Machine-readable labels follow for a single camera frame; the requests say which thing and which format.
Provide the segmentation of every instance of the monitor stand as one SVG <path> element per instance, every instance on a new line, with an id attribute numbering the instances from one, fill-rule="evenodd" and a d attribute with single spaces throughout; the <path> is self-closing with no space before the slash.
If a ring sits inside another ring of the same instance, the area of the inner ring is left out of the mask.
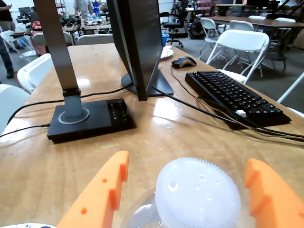
<path id="1" fill-rule="evenodd" d="M 125 86 L 129 85 L 132 81 L 133 80 L 131 79 L 129 74 L 126 74 L 122 77 L 121 84 L 123 87 L 125 87 Z M 161 73 L 161 71 L 159 69 L 157 69 L 155 72 L 155 80 L 154 80 L 153 86 L 155 86 L 156 88 L 158 88 L 159 90 L 163 91 L 166 94 L 173 95 L 173 89 L 171 88 L 168 81 L 165 79 L 164 75 Z M 135 85 L 130 86 L 126 89 L 128 91 L 130 91 L 131 93 L 137 95 Z M 152 96 L 163 96 L 163 95 L 161 93 L 157 92 L 155 89 L 151 88 L 151 90 L 149 92 L 149 97 L 152 97 Z"/>

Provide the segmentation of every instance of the plastic bottle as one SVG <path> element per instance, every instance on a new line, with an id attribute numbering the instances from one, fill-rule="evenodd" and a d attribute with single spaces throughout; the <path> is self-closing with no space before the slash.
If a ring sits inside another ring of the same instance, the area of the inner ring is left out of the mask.
<path id="1" fill-rule="evenodd" d="M 96 14 L 95 14 L 95 13 L 92 14 L 92 17 L 93 17 L 93 22 L 94 22 L 94 23 L 97 23 L 97 17 L 96 17 Z"/>
<path id="2" fill-rule="evenodd" d="M 240 208 L 239 192 L 224 171 L 180 158 L 162 169 L 156 188 L 135 203 L 121 228 L 232 228 Z"/>
<path id="3" fill-rule="evenodd" d="M 79 38 L 79 32 L 76 31 L 76 32 L 74 33 L 74 36 L 75 36 L 75 39 L 78 39 L 78 38 Z"/>

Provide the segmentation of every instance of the black keyboard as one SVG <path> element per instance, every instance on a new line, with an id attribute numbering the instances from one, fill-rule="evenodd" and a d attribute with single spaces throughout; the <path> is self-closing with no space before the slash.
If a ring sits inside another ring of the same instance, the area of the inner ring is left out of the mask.
<path id="1" fill-rule="evenodd" d="M 255 127 L 241 118 L 240 115 L 263 127 L 288 124 L 291 121 L 282 110 L 219 71 L 187 73 L 185 79 L 200 97 L 211 100 L 222 107 L 206 101 L 210 106 L 248 126 Z M 242 128 L 241 125 L 229 122 L 228 124 L 232 129 Z"/>

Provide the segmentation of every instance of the black office chair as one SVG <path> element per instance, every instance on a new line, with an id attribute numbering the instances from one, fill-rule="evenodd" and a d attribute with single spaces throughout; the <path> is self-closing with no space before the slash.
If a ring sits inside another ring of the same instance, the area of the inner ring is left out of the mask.
<path id="1" fill-rule="evenodd" d="M 168 23 L 169 22 L 169 17 L 170 17 L 170 13 L 169 12 L 162 12 L 162 13 L 160 13 L 160 18 L 168 18 L 168 20 L 167 21 L 163 21 L 161 23 L 161 25 L 164 25 L 164 24 Z"/>
<path id="2" fill-rule="evenodd" d="M 168 40 L 167 42 L 170 44 L 172 44 L 173 42 L 177 42 L 183 48 L 184 47 L 183 44 L 179 40 L 174 39 L 174 32 L 177 33 L 178 32 L 177 29 L 181 29 L 184 27 L 184 17 L 185 17 L 184 13 L 185 13 L 189 0 L 180 0 L 180 1 L 182 2 L 182 6 L 180 8 L 177 8 L 178 14 L 170 14 L 171 16 L 177 17 L 179 22 L 178 23 L 168 22 L 168 23 L 164 23 L 162 26 L 166 29 L 168 28 L 169 32 L 172 30 L 171 40 Z"/>

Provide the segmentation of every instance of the monitor screen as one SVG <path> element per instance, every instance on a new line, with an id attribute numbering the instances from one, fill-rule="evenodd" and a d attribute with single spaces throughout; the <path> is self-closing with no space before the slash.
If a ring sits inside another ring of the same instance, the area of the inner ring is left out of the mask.
<path id="1" fill-rule="evenodd" d="M 138 99 L 148 99 L 162 54 L 157 0 L 107 0 L 113 39 Z"/>
<path id="2" fill-rule="evenodd" d="M 30 7 L 19 8 L 20 16 L 28 16 L 30 14 Z"/>

